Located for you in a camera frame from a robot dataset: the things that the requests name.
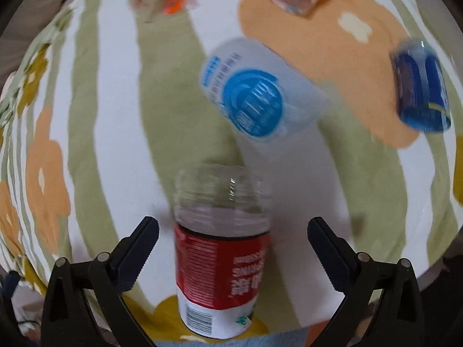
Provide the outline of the red label plastic cup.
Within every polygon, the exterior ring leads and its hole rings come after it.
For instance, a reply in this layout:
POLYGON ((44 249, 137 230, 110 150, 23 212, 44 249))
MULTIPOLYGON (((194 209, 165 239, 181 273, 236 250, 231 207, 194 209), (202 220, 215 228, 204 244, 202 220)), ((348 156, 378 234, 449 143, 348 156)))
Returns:
POLYGON ((203 337, 243 334, 253 312, 271 230, 271 191, 247 168, 199 164, 180 171, 174 195, 181 320, 203 337))

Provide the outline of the dark blue label plastic cup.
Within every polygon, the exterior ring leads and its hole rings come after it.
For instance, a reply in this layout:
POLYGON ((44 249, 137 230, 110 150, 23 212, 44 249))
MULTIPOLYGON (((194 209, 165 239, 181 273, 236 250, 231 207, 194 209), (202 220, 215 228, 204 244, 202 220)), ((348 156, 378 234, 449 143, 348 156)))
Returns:
POLYGON ((426 134, 451 127, 451 109, 443 70, 434 49, 409 38, 390 54, 397 90, 399 119, 426 134))

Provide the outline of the light blue label plastic cup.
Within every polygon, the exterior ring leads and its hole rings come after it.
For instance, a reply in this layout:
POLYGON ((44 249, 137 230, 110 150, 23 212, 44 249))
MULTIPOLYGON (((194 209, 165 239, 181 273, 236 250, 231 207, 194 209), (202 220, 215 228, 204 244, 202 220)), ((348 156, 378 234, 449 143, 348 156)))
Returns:
POLYGON ((282 56, 244 37, 213 50, 199 86, 237 132, 259 143, 296 135, 329 106, 322 90, 282 56))

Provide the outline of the floral striped blanket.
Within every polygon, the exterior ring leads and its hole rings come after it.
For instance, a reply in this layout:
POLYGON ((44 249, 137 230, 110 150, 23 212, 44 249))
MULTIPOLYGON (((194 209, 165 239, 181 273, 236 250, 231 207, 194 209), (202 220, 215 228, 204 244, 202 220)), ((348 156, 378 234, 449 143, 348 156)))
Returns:
POLYGON ((295 16, 270 0, 197 0, 145 23, 129 0, 74 0, 33 40, 1 106, 1 265, 45 293, 59 257, 110 251, 150 215, 159 241, 126 302, 158 342, 208 346, 178 313, 174 181, 197 163, 271 183, 271 246, 248 346, 301 346, 341 301, 306 235, 322 216, 378 261, 424 273, 462 227, 462 80, 415 0, 325 0, 295 16), (233 38, 261 42, 334 100, 259 158, 204 96, 201 68, 233 38), (390 54, 436 52, 451 127, 399 119, 390 54))

